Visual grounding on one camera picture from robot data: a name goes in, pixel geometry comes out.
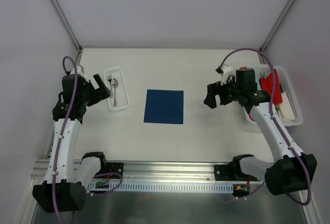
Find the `silver spoon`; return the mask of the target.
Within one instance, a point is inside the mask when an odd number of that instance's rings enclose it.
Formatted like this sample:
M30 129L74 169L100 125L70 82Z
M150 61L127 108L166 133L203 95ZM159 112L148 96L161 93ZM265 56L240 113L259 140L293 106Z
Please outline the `silver spoon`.
M117 106L116 90L118 87L118 80L116 78L113 78L111 81L111 85L113 88L113 106L116 107Z

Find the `blue paper napkin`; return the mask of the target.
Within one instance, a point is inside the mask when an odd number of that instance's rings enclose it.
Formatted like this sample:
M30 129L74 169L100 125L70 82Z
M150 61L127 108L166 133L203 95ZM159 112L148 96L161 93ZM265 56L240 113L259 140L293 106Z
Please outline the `blue paper napkin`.
M153 124L182 125L184 122L184 92L148 89L143 121Z

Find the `silver fork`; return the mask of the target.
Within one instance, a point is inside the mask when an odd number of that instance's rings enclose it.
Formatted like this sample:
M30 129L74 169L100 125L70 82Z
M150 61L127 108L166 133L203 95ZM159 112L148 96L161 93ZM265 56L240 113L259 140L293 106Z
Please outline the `silver fork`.
M111 85L112 85L111 84L111 82L112 82L112 76L111 75L108 75L108 79L107 80L108 80L109 86L111 87Z

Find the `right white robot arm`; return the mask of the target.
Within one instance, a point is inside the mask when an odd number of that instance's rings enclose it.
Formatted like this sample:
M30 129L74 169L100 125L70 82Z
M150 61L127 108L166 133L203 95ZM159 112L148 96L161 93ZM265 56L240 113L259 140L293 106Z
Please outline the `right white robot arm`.
M238 102L251 115L263 133L274 161L268 163L251 154L235 156L228 165L232 177L240 181L249 175L262 180L273 195L290 195L303 190L310 194L317 160L313 154L306 154L290 136L269 93L258 90L254 70L238 69L236 75L229 76L224 83L209 84L204 104L216 108L217 96L221 105Z

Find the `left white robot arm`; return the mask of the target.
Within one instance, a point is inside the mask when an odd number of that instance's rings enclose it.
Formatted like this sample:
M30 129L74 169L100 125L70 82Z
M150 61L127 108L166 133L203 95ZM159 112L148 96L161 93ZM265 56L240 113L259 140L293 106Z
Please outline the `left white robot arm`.
M87 108L110 97L99 74L93 75L98 88L82 75L62 78L62 91L52 110L54 141L52 155L43 182L35 185L32 195L46 213L73 212L84 208L87 187L95 177L107 174L103 152L86 153L78 169L74 168L74 153L83 116Z

